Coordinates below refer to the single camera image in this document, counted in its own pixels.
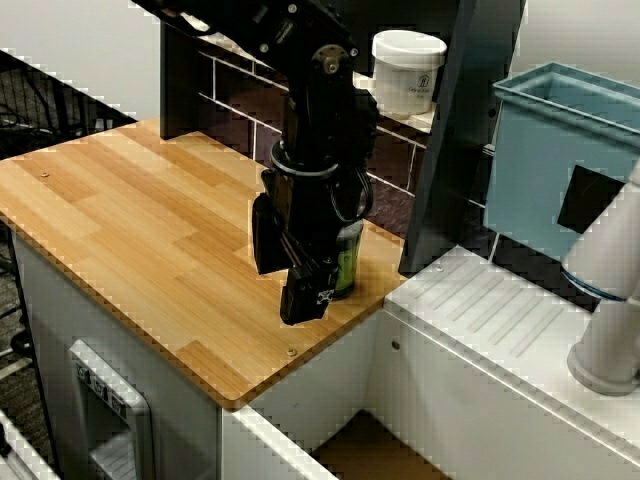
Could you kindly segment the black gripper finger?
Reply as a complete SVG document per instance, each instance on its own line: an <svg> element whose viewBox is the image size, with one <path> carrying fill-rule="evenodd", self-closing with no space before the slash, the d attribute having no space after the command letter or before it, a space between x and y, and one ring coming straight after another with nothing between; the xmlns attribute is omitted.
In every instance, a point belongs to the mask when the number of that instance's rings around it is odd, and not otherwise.
<svg viewBox="0 0 640 480"><path fill-rule="evenodd" d="M253 253L259 274L269 274L291 267L291 260L281 241L281 233L268 196L261 193L252 206Z"/></svg>
<svg viewBox="0 0 640 480"><path fill-rule="evenodd" d="M288 270L282 289L280 317L285 324L321 319L336 285L336 269L298 266Z"/></svg>

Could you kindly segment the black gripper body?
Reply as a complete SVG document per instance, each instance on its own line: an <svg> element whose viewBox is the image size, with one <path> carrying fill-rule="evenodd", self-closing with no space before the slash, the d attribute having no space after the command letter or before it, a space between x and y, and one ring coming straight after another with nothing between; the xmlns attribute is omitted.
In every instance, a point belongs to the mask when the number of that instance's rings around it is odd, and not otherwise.
<svg viewBox="0 0 640 480"><path fill-rule="evenodd" d="M275 168L261 173L275 211L291 267L330 269L337 262L339 232L366 216L373 206L364 169L339 168L324 179L287 176Z"/></svg>

